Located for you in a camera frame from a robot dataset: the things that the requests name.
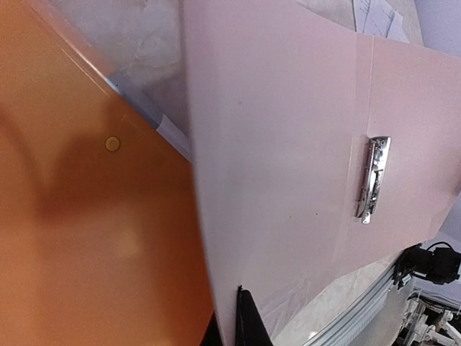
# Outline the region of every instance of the black object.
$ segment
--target black object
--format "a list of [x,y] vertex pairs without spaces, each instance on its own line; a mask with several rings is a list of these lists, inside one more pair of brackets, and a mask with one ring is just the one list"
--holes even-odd
[[238,287],[236,346],[273,346],[249,290]]
[[[430,251],[440,244],[448,247],[437,247],[433,252]],[[399,288],[403,287],[403,279],[407,275],[431,281],[436,285],[451,283],[460,278],[460,265],[461,254],[446,242],[435,243],[428,249],[422,249],[421,244],[417,244],[404,250],[398,258],[394,268],[394,284],[398,284]]]
[[[223,346],[213,314],[200,346]],[[236,346],[274,346],[249,290],[237,290]]]
[[208,324],[205,336],[203,337],[200,346],[223,346],[215,314],[211,316],[210,323]]

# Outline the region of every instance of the pink folder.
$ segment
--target pink folder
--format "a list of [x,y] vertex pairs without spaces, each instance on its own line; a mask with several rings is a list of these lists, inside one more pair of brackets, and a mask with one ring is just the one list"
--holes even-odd
[[[358,35],[294,1],[186,1],[184,20],[197,199],[225,345],[238,285],[274,337],[333,279],[438,231],[461,182],[460,60]],[[393,144],[362,225],[373,136]]]

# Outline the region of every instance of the paper sheet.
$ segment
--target paper sheet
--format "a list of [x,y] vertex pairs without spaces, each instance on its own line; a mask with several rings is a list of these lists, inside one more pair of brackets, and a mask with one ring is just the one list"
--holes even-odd
[[394,14],[394,9],[385,0],[371,0],[364,34],[387,37]]
[[371,0],[354,0],[355,31],[363,33]]
[[395,13],[394,19],[390,24],[388,38],[395,41],[410,43],[405,35],[405,32],[403,31],[403,17],[398,12]]
[[415,0],[424,47],[461,57],[461,1]]
[[356,31],[407,42],[403,17],[386,0],[354,0]]

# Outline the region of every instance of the white paper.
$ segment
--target white paper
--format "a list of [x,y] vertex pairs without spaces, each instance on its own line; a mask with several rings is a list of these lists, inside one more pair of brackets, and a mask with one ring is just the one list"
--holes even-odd
[[166,115],[161,118],[157,132],[161,134],[188,161],[191,159],[191,148],[188,137],[173,124]]
[[398,12],[395,12],[394,19],[390,24],[388,38],[395,41],[410,42],[403,31],[403,16]]
[[363,34],[371,0],[354,0],[355,31]]
[[461,1],[415,0],[424,47],[461,57]]
[[387,37],[394,15],[394,9],[385,0],[371,0],[363,33]]

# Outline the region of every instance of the metal clip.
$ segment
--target metal clip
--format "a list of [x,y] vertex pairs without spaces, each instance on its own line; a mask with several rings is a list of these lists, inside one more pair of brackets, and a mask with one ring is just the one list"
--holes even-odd
[[382,177],[388,161],[389,147],[390,137],[370,138],[365,179],[357,209],[357,218],[361,218],[364,224],[370,223],[371,216],[376,209]]

